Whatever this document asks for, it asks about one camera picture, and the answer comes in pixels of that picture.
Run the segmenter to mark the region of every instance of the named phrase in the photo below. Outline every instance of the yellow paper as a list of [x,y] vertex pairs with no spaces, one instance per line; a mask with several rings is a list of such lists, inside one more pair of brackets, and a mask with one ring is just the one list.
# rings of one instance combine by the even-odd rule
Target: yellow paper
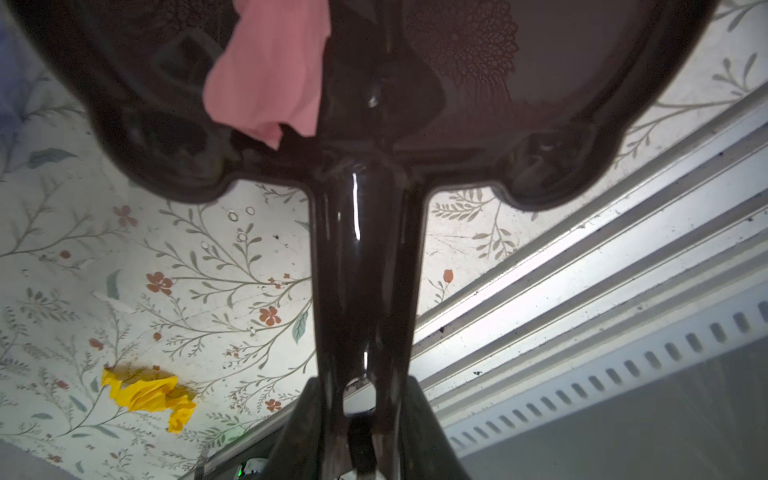
[[171,376],[159,380],[138,380],[122,388],[123,381],[111,370],[105,369],[101,376],[101,385],[110,388],[110,398],[119,406],[128,408],[129,412],[163,412],[171,409],[168,431],[172,433],[181,432],[197,406],[190,401],[189,395],[168,396],[176,388],[176,382],[176,376]]

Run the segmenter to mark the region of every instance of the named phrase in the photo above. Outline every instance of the dark brown dustpan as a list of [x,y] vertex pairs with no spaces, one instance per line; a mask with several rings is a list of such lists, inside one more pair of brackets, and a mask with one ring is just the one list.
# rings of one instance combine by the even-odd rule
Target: dark brown dustpan
[[[235,180],[310,200],[319,377],[261,478],[467,478],[408,378],[427,201],[490,185],[555,207],[605,171],[714,0],[330,0],[319,132],[279,151],[215,124],[200,94],[230,0],[8,0],[132,180],[203,203]],[[347,416],[345,387],[376,387]]]

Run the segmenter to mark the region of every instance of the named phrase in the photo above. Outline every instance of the pink paper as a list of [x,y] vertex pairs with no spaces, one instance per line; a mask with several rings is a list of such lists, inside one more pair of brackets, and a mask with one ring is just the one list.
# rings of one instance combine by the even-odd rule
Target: pink paper
[[317,131],[327,0],[234,0],[240,13],[227,49],[208,74],[205,110],[215,121],[280,146],[281,123]]

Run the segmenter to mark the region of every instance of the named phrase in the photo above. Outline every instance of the gray surface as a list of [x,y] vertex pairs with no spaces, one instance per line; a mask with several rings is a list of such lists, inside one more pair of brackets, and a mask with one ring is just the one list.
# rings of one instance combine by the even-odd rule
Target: gray surface
[[76,480],[56,468],[9,443],[0,441],[0,480]]
[[768,339],[462,460],[475,480],[768,478]]

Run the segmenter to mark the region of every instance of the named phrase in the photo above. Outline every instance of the white floral wallpaper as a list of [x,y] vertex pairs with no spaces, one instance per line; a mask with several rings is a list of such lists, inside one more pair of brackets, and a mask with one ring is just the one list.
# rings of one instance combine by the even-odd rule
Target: white floral wallpaper
[[[530,214],[487,189],[435,195],[419,312],[760,86],[765,25],[767,0],[723,2],[581,199]],[[190,207],[142,191],[20,42],[27,81],[13,101],[24,126],[0,137],[0,439],[80,478],[177,478],[316,373],[306,198],[241,182]],[[104,366],[177,375],[197,393],[188,426],[171,434],[167,413],[118,408],[100,387]]]

